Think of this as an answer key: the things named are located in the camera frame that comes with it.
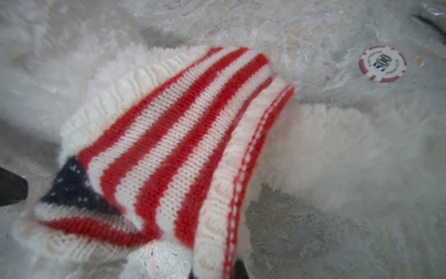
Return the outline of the white teddy bear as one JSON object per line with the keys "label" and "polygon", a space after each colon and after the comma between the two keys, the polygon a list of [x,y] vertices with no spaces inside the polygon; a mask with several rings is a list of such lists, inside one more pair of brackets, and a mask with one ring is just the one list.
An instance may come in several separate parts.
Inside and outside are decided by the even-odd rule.
{"label": "white teddy bear", "polygon": [[[2,1],[1,119],[61,150],[62,126],[87,102],[127,73],[162,60],[160,50],[203,45],[239,46],[151,46],[117,1]],[[292,96],[249,182],[237,247],[246,268],[252,253],[246,210],[263,184],[348,217],[435,209],[446,200],[444,118],[426,102],[361,111]],[[25,249],[34,260],[32,278],[80,279],[50,275],[46,260]]]}

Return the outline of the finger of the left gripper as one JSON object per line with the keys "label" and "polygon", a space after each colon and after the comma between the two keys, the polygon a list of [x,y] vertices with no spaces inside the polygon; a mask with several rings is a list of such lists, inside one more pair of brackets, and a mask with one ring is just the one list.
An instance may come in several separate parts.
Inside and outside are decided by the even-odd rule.
{"label": "finger of the left gripper", "polygon": [[0,204],[8,206],[27,199],[28,181],[4,168],[0,171]]}

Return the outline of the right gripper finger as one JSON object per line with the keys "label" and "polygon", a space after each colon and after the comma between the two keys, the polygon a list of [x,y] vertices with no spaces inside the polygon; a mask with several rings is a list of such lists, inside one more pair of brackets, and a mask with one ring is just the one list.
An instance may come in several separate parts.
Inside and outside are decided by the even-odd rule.
{"label": "right gripper finger", "polygon": [[246,267],[240,259],[235,261],[233,267],[233,279],[250,279]]}

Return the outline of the red white striped sweater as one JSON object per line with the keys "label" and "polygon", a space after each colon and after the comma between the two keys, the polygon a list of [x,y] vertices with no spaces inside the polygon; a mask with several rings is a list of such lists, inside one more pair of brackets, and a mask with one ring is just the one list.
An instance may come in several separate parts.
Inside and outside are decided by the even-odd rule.
{"label": "red white striped sweater", "polygon": [[249,48],[160,53],[61,128],[60,171],[12,230],[50,275],[116,279],[166,240],[192,252],[189,278],[233,278],[249,182],[295,89]]}

